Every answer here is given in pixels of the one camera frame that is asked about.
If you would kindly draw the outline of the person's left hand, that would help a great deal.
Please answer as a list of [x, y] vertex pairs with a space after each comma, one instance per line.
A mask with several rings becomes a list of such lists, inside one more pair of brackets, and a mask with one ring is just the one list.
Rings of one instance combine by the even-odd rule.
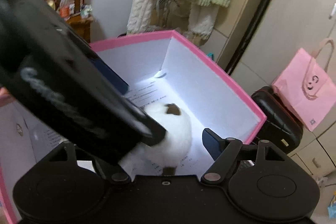
[[7, 97], [7, 96], [10, 96], [9, 91], [4, 87], [0, 88], [0, 97]]

